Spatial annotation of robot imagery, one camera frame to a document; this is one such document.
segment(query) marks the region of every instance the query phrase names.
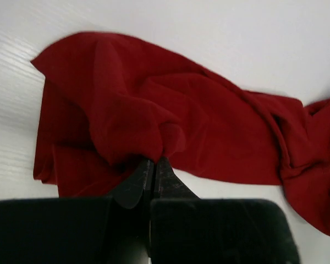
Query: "red scarf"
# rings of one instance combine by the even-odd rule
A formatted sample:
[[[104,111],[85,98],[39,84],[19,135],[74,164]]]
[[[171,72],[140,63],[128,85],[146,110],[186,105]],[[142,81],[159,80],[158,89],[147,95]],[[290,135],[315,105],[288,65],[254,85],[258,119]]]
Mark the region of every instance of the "red scarf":
[[[45,77],[34,177],[60,196],[103,195],[139,157],[225,182],[283,185],[330,235],[330,99],[244,91],[130,36],[85,32],[32,61]]]

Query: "red cloth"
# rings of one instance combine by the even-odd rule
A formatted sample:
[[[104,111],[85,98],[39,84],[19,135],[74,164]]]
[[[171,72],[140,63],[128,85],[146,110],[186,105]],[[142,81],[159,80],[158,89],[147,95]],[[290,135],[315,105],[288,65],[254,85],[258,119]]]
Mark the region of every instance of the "red cloth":
[[[243,91],[204,67],[130,36],[85,32],[32,61],[46,77],[34,177],[60,196],[102,195],[138,157],[169,157],[196,176],[283,185],[330,235],[330,99]]]

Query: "wood grain texture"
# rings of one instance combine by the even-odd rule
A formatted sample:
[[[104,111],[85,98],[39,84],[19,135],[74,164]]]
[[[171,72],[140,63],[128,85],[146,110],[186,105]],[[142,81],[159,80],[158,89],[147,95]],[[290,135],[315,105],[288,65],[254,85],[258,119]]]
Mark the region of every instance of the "wood grain texture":
[[[32,179],[43,76],[29,63],[81,30],[135,35],[205,65],[250,90],[330,97],[330,0],[0,1],[0,199],[57,196]],[[330,264],[330,238],[289,207],[276,186],[219,183],[177,172],[199,197],[278,203],[302,262]]]

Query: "white table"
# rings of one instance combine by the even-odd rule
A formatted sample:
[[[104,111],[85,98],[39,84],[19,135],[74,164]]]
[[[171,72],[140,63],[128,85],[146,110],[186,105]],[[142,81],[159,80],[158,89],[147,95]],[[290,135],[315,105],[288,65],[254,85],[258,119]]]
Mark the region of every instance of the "white table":
[[[0,0],[0,199],[56,197],[32,179],[43,76],[29,63],[81,30],[135,35],[250,90],[309,103],[330,97],[330,0]],[[204,180],[176,171],[200,197],[260,197],[280,205],[303,263],[330,264],[330,237],[277,186]]]

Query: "white surface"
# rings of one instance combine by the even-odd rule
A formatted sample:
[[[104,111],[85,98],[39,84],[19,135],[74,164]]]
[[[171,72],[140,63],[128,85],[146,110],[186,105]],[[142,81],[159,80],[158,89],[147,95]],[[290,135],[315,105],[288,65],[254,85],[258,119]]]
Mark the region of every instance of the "white surface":
[[[32,179],[43,76],[29,60],[81,30],[138,36],[248,89],[303,103],[330,96],[330,0],[0,0],[0,199],[57,196],[55,186]],[[201,197],[275,201],[303,263],[330,264],[330,237],[292,211],[279,187],[178,175]]]

